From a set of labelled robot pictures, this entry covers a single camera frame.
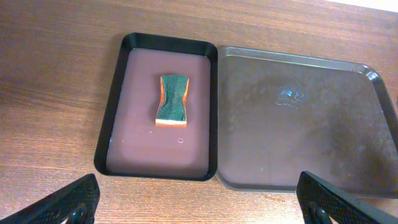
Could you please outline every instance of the wooden table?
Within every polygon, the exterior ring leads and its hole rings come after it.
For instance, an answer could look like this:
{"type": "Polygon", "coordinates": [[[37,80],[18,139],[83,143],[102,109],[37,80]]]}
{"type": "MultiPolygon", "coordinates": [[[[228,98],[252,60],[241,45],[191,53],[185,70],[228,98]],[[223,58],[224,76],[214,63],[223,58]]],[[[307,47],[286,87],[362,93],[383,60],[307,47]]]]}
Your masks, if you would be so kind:
{"type": "MultiPolygon", "coordinates": [[[[3,0],[0,18],[0,218],[94,173],[97,223],[303,222],[293,194],[95,170],[118,50],[131,32],[366,63],[397,109],[397,13],[320,0],[3,0]]],[[[398,200],[368,201],[398,216],[398,200]]]]}

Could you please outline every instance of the rectangular tray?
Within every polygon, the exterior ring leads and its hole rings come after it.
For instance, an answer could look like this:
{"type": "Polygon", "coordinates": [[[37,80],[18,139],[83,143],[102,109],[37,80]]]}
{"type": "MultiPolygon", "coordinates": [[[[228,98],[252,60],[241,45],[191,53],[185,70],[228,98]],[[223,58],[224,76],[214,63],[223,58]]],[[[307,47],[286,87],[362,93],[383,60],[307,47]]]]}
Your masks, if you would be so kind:
{"type": "Polygon", "coordinates": [[[219,49],[217,178],[293,192],[307,170],[355,194],[397,197],[397,116],[366,65],[219,49]]]}
{"type": "Polygon", "coordinates": [[[208,42],[198,40],[178,39],[173,37],[163,37],[158,35],[133,33],[123,38],[119,57],[114,72],[111,89],[109,92],[108,103],[99,134],[95,152],[94,164],[98,172],[104,175],[120,175],[133,177],[156,177],[167,179],[184,180],[208,180],[212,178],[217,167],[217,49],[208,42]],[[206,56],[210,61],[210,130],[209,130],[209,166],[208,172],[203,177],[176,177],[172,175],[144,175],[144,174],[124,174],[110,172],[106,168],[106,156],[108,154],[109,142],[113,131],[116,111],[122,90],[124,74],[130,51],[135,49],[161,50],[165,52],[176,52],[193,55],[206,56]]]}

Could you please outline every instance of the wood grain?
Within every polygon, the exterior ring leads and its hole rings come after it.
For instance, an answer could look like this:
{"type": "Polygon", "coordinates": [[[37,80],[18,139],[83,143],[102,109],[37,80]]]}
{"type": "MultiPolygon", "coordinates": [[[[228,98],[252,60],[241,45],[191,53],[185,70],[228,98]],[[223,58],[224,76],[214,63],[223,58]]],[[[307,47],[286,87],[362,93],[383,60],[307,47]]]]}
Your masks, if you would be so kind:
{"type": "MultiPolygon", "coordinates": [[[[292,194],[95,170],[118,50],[131,32],[366,63],[397,109],[393,12],[321,0],[4,0],[0,29],[0,218],[94,173],[96,223],[302,223],[292,194]]],[[[398,216],[398,200],[369,201],[398,216]]]]}

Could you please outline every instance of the baking pan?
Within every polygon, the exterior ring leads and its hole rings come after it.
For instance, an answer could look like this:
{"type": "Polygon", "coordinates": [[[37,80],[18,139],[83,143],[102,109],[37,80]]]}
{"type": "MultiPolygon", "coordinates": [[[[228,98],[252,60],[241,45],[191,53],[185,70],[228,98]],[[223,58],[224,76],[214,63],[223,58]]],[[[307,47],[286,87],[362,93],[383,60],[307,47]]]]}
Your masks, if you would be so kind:
{"type": "Polygon", "coordinates": [[[397,117],[366,65],[219,49],[218,179],[293,192],[310,171],[355,194],[396,197],[397,117]]]}
{"type": "MultiPolygon", "coordinates": [[[[140,33],[133,33],[125,36],[119,51],[103,124],[96,147],[94,163],[98,172],[104,175],[183,180],[208,180],[213,177],[217,167],[217,61],[217,49],[213,44],[208,42],[140,33]],[[146,57],[151,58],[153,61],[145,61],[146,57]],[[207,62],[208,65],[206,65],[207,67],[204,69],[208,70],[208,73],[205,75],[208,75],[209,80],[207,85],[210,86],[203,87],[200,85],[204,85],[204,82],[198,81],[200,79],[200,74],[195,77],[197,71],[189,72],[187,71],[189,68],[185,68],[184,66],[186,66],[187,63],[191,63],[195,68],[200,70],[201,68],[198,63],[206,64],[207,62]],[[175,65],[177,68],[171,68],[170,64],[175,65]],[[154,69],[154,67],[159,66],[163,66],[165,69],[154,69]],[[186,129],[170,129],[170,131],[165,131],[164,128],[157,129],[155,126],[155,115],[160,99],[160,76],[177,72],[182,75],[186,75],[187,73],[187,76],[190,78],[187,98],[188,126],[186,129]],[[128,88],[136,88],[139,90],[130,92],[130,90],[127,91],[128,88]],[[206,101],[193,99],[193,95],[199,93],[210,97],[210,99],[206,99],[207,105],[204,105],[206,101]],[[148,97],[148,95],[153,95],[154,97],[146,99],[145,97],[148,97]],[[137,103],[133,109],[119,104],[123,104],[124,102],[134,103],[134,101],[141,101],[144,109],[142,110],[137,103]],[[203,112],[203,114],[206,115],[203,116],[205,117],[203,119],[200,118],[200,114],[190,111],[192,108],[200,108],[201,106],[207,107],[207,111],[203,112]],[[146,122],[145,120],[152,119],[152,117],[148,118],[147,116],[152,115],[153,121],[150,120],[146,122]],[[205,119],[207,119],[207,123],[201,124],[205,119]],[[181,148],[167,148],[166,145],[170,139],[164,134],[171,132],[173,138],[171,140],[177,142],[177,138],[174,139],[174,137],[178,134],[184,134],[181,133],[184,130],[190,131],[189,129],[192,129],[192,125],[195,122],[198,123],[198,125],[207,127],[205,134],[206,139],[204,141],[195,139],[191,142],[192,144],[206,144],[204,145],[204,150],[206,151],[201,153],[201,160],[206,160],[206,168],[200,170],[202,173],[198,174],[199,171],[196,170],[196,174],[191,175],[190,172],[193,173],[194,171],[190,170],[190,166],[193,166],[192,164],[194,164],[195,161],[192,162],[187,160],[195,159],[192,156],[193,154],[189,152],[189,150],[192,150],[192,147],[187,145],[185,151],[181,150],[181,148]],[[126,134],[128,130],[138,130],[138,132],[136,131],[135,134],[129,136],[126,134]],[[140,143],[139,141],[142,139],[146,139],[147,142],[140,143]],[[144,146],[144,144],[158,144],[159,139],[164,141],[165,147],[162,149],[163,151],[155,151],[153,147],[144,146]],[[178,159],[178,157],[184,153],[190,154],[184,159],[178,159]],[[149,165],[141,164],[142,161],[146,160],[148,160],[147,162],[149,165]],[[167,169],[164,169],[164,164],[173,162],[176,163],[175,167],[170,168],[168,171],[164,171],[167,169]]],[[[184,141],[178,139],[178,143],[176,144],[179,143],[189,144],[185,139],[184,141]]]]}

